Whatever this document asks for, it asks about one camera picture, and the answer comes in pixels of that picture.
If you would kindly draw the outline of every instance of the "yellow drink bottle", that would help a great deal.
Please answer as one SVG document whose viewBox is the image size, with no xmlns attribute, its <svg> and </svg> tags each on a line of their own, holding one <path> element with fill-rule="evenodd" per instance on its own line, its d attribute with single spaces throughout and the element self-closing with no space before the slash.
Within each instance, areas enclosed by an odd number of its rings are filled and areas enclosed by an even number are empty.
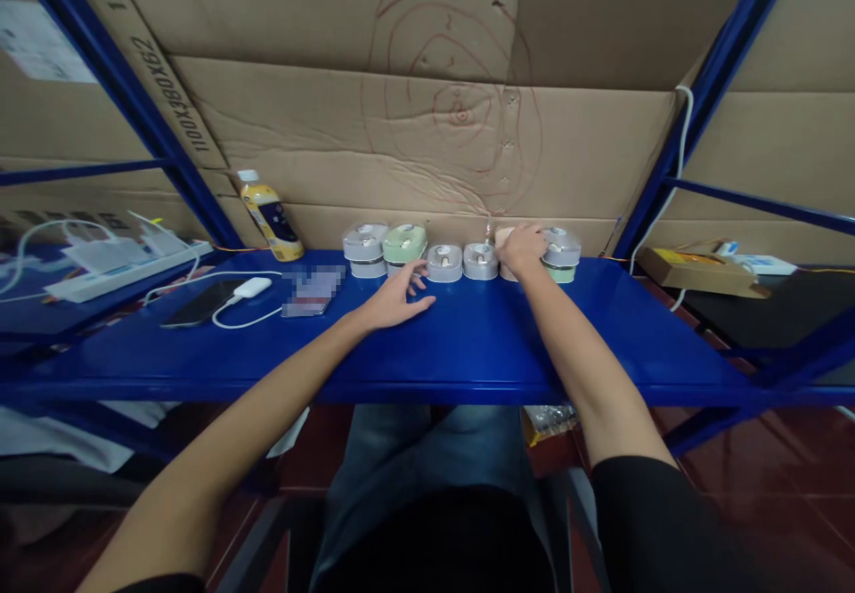
<svg viewBox="0 0 855 593">
<path fill-rule="evenodd" d="M 303 244 L 285 218 L 279 195 L 270 186 L 259 182 L 255 170 L 239 170 L 238 177 L 246 184 L 240 191 L 240 198 L 267 238 L 273 256 L 282 262 L 303 256 Z"/>
</svg>

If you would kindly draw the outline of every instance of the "black smartphone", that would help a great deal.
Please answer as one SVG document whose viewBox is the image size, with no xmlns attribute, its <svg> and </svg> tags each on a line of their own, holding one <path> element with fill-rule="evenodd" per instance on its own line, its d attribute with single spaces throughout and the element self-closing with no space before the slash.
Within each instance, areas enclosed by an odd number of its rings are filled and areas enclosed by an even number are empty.
<svg viewBox="0 0 855 593">
<path fill-rule="evenodd" d="M 211 318 L 223 307 L 234 290 L 246 280 L 218 281 L 205 288 L 199 295 L 184 304 L 166 321 L 161 328 L 191 328 L 199 326 Z"/>
</svg>

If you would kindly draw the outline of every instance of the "hand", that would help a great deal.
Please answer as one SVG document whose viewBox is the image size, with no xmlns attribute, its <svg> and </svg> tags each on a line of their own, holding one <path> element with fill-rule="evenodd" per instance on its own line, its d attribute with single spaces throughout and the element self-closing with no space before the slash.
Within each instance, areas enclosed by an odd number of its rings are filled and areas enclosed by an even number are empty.
<svg viewBox="0 0 855 593">
<path fill-rule="evenodd" d="M 521 223 L 499 248 L 499 261 L 517 277 L 532 265 L 541 267 L 540 259 L 547 248 L 542 230 L 543 226 L 539 223 Z"/>
<path fill-rule="evenodd" d="M 414 276 L 415 272 L 427 274 L 424 267 L 426 263 L 426 260 L 419 259 L 406 264 L 394 277 L 384 281 L 371 299 L 354 311 L 354 316 L 357 316 L 366 328 L 375 330 L 397 326 L 426 311 L 436 301 L 436 297 L 426 296 L 407 304 L 407 293 L 412 297 L 416 296 L 413 286 L 427 289 L 425 282 Z"/>
</svg>

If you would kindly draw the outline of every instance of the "jeans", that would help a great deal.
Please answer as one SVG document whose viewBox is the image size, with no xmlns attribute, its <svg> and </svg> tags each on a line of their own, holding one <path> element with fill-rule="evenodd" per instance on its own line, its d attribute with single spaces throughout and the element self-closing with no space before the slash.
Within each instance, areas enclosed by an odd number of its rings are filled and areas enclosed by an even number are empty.
<svg viewBox="0 0 855 593">
<path fill-rule="evenodd" d="M 431 426 L 428 406 L 356 406 L 312 586 L 396 510 L 448 487 L 490 485 L 517 495 L 545 540 L 519 417 L 518 407 L 457 406 Z"/>
</svg>

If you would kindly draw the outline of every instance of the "white power strip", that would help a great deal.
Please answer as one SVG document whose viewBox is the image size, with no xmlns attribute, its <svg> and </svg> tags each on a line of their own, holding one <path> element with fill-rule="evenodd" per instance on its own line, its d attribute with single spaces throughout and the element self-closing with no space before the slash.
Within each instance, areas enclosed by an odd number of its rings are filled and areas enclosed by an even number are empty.
<svg viewBox="0 0 855 593">
<path fill-rule="evenodd" d="M 150 259 L 141 264 L 124 266 L 104 274 L 96 275 L 88 272 L 79 277 L 45 286 L 45 291 L 57 299 L 64 299 L 73 304 L 82 304 L 151 275 L 193 261 L 197 254 L 202 256 L 212 251 L 213 249 L 207 241 L 197 241 L 190 248 L 185 248 L 173 255 Z"/>
</svg>

